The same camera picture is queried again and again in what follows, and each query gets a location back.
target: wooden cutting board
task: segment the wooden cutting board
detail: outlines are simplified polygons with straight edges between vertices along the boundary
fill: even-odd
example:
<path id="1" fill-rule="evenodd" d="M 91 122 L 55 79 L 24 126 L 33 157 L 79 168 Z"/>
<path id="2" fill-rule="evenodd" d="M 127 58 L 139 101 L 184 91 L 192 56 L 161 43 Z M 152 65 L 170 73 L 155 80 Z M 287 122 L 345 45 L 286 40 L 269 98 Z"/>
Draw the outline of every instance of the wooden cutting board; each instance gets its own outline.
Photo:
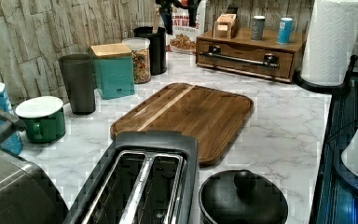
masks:
<path id="1" fill-rule="evenodd" d="M 216 163 L 250 115 L 254 102 L 246 96 L 174 83 L 133 108 L 110 128 L 122 132 L 177 131 L 199 140 L 200 164 Z"/>

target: white marble countertop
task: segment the white marble countertop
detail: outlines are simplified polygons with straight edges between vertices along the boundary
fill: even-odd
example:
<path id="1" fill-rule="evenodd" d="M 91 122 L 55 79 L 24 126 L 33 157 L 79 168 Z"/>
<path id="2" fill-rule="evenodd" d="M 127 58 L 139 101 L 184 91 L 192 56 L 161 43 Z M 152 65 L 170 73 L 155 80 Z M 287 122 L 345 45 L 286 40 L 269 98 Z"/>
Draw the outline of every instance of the white marble countertop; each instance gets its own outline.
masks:
<path id="1" fill-rule="evenodd" d="M 305 91 L 296 84 L 245 77 L 195 65 L 195 56 L 167 53 L 168 71 L 149 83 L 135 85 L 135 95 L 102 100 L 87 116 L 64 106 L 66 134 L 52 144 L 30 144 L 22 133 L 21 157 L 38 164 L 52 179 L 68 207 L 95 164 L 112 143 L 111 124 L 173 82 L 185 82 L 246 95 L 255 110 L 226 156 L 200 169 L 190 223 L 200 222 L 198 187 L 211 175 L 248 169 L 281 189 L 289 205 L 288 224 L 308 223 L 324 140 L 330 96 Z"/>

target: drawer handle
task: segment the drawer handle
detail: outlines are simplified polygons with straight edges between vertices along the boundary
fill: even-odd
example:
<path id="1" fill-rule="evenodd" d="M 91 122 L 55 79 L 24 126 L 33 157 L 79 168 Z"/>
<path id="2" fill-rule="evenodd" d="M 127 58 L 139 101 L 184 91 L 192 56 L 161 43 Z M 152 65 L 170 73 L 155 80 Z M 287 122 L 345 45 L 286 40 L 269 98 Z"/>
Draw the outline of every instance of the drawer handle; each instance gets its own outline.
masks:
<path id="1" fill-rule="evenodd" d="M 200 56 L 206 57 L 206 58 L 212 58 L 212 59 L 223 59 L 223 60 L 229 60 L 233 62 L 238 63 L 248 63 L 251 65 L 258 65 L 267 67 L 270 69 L 279 69 L 279 58 L 271 53 L 264 55 L 264 62 L 254 61 L 254 60 L 248 60 L 248 59 L 240 59 L 235 58 L 231 56 L 226 56 L 221 54 L 221 49 L 219 46 L 209 46 L 209 52 L 200 52 Z"/>

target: white lid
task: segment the white lid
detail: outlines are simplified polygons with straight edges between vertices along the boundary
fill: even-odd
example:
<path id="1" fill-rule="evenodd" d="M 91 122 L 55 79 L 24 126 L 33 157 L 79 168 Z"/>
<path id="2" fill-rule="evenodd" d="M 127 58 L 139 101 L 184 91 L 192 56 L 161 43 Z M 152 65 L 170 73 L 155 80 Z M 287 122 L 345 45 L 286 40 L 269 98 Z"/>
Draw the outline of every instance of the white lid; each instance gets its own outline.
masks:
<path id="1" fill-rule="evenodd" d="M 63 106 L 63 101 L 54 96 L 41 96 L 22 102 L 16 114 L 26 119 L 35 119 L 54 114 Z"/>
<path id="2" fill-rule="evenodd" d="M 292 21 L 293 19 L 292 18 L 289 18 L 289 17 L 284 17 L 284 18 L 281 18 L 281 21 Z"/>
<path id="3" fill-rule="evenodd" d="M 266 17 L 265 16 L 254 16 L 254 19 L 257 20 L 264 20 Z"/>
<path id="4" fill-rule="evenodd" d="M 124 39 L 122 43 L 127 45 L 131 50 L 139 50 L 148 49 L 150 45 L 150 40 L 141 37 L 134 37 Z"/>

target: black stovetop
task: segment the black stovetop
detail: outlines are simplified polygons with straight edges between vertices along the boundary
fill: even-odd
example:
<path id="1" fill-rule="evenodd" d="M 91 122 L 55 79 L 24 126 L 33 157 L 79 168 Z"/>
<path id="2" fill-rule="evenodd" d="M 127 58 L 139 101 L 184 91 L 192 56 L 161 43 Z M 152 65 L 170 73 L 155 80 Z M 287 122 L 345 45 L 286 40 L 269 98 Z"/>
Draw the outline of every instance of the black stovetop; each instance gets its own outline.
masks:
<path id="1" fill-rule="evenodd" d="M 358 223 L 358 192 L 334 167 L 336 152 L 346 148 L 357 128 L 358 70 L 354 70 L 351 90 L 332 96 L 310 223 Z"/>

